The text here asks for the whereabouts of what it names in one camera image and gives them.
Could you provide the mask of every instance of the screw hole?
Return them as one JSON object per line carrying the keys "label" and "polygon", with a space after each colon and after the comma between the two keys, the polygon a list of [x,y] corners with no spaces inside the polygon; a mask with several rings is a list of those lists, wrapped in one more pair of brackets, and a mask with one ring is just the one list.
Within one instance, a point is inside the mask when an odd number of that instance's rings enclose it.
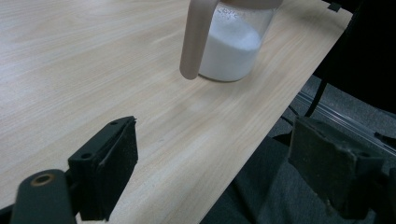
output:
{"label": "screw hole", "polygon": [[40,175],[40,176],[36,177],[35,179],[33,179],[30,184],[33,187],[40,187],[40,186],[46,185],[49,182],[51,182],[54,177],[55,176],[53,174]]}
{"label": "screw hole", "polygon": [[81,158],[86,160],[86,159],[89,159],[91,156],[92,156],[91,153],[84,153],[84,154],[82,154]]}

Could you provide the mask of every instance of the cable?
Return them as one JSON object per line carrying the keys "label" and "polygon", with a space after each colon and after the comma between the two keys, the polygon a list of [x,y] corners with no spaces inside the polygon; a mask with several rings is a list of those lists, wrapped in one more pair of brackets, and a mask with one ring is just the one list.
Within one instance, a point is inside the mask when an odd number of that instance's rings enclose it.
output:
{"label": "cable", "polygon": [[306,113],[304,115],[305,117],[311,117],[311,115],[314,113],[315,109],[317,108],[317,106],[319,104],[320,98],[321,98],[324,90],[326,89],[326,86],[327,86],[327,82],[324,79],[322,79],[320,81],[320,85],[318,87],[317,93],[315,94],[315,98],[312,101],[311,106],[309,106],[308,110],[306,111]]}
{"label": "cable", "polygon": [[396,148],[396,138],[385,136],[384,134],[381,134],[378,132],[374,133],[374,137],[378,138],[381,142],[383,142],[391,147]]}
{"label": "cable", "polygon": [[293,126],[294,123],[290,119],[287,119],[286,117],[280,116],[281,119],[285,120],[289,125]]}
{"label": "cable", "polygon": [[291,112],[293,112],[293,114],[295,114],[295,115],[297,115],[297,116],[299,115],[298,112],[297,112],[297,110],[295,110],[291,105],[288,106],[288,109],[290,109]]}

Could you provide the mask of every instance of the white substance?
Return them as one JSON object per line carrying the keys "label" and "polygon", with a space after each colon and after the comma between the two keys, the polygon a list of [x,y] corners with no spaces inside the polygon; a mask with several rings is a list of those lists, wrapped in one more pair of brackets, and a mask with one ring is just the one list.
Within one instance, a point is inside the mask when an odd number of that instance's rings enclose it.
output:
{"label": "white substance", "polygon": [[236,81],[253,67],[262,40],[257,31],[231,10],[213,16],[199,73],[220,81]]}

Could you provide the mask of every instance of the wooden table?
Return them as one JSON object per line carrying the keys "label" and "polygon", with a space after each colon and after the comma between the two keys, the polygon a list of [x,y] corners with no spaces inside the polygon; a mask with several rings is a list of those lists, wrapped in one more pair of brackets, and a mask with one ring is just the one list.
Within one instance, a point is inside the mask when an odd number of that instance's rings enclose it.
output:
{"label": "wooden table", "polygon": [[189,1],[5,0],[0,7],[0,206],[113,119],[137,118],[139,162],[110,223],[197,223],[347,27],[285,0],[253,72],[178,71]]}

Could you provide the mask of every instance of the floor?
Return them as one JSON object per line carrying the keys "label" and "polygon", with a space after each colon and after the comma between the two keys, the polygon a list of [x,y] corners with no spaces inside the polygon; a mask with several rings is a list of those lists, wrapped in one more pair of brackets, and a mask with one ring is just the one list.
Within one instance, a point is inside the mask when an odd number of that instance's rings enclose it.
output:
{"label": "floor", "polygon": [[[293,121],[295,113],[304,115],[317,93],[320,79],[312,76],[299,94],[285,110],[268,136],[274,137],[288,133],[292,126],[285,121]],[[380,141],[375,133],[396,138],[396,116],[382,111],[356,99],[328,84],[311,118],[323,120],[339,131],[358,139],[369,146],[380,148],[390,156],[396,157],[396,148]]]}
{"label": "floor", "polygon": [[[379,223],[370,211],[363,220],[343,219],[304,182],[289,163],[289,147],[274,140],[290,133],[297,115],[304,115],[317,93],[320,79],[312,76],[254,154],[206,215],[203,224],[216,223]],[[376,150],[385,159],[383,172],[396,167],[396,148],[375,133],[396,138],[396,116],[367,105],[327,85],[312,119]]]}

